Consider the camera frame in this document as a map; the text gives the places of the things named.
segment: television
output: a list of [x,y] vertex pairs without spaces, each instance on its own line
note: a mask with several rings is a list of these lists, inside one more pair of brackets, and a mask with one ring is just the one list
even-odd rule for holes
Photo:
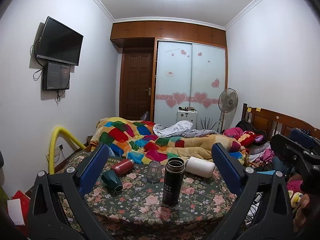
[[47,17],[40,38],[38,58],[66,65],[79,65],[83,36],[62,23]]

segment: headboard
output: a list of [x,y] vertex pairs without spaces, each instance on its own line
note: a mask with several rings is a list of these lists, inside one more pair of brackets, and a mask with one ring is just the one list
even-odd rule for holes
[[320,130],[311,124],[267,109],[248,107],[247,104],[243,104],[241,119],[246,119],[256,129],[266,131],[268,140],[271,140],[276,133],[288,136],[292,128],[309,130],[311,136],[320,139]]

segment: silver bolt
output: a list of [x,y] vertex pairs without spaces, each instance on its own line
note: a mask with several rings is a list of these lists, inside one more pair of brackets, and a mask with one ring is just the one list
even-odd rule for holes
[[276,171],[276,175],[277,175],[278,177],[282,177],[282,172],[281,172],[281,171]]
[[253,173],[253,168],[251,168],[251,167],[246,167],[245,168],[245,171],[247,172],[247,173]]
[[45,174],[44,171],[39,171],[39,172],[38,172],[38,176],[39,176],[39,177],[42,177],[44,174]]
[[76,168],[71,166],[71,167],[67,168],[67,173],[73,173],[75,170],[76,170]]

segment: red thermos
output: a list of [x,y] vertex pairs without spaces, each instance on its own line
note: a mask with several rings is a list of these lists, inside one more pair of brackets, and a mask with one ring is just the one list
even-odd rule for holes
[[123,161],[120,161],[119,163],[113,165],[111,169],[116,173],[116,175],[119,177],[128,171],[132,170],[134,167],[134,160],[131,159],[125,159]]

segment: multicolored quilt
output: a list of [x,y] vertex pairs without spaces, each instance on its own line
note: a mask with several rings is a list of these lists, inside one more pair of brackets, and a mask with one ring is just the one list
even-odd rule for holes
[[211,134],[202,138],[170,137],[159,138],[153,133],[155,123],[148,121],[128,121],[120,117],[101,119],[90,144],[97,146],[99,142],[107,144],[115,154],[130,158],[138,164],[159,161],[166,164],[171,157],[187,160],[193,156],[212,161],[212,145],[220,142],[228,152],[235,153],[243,165],[247,161],[244,147],[235,139]]

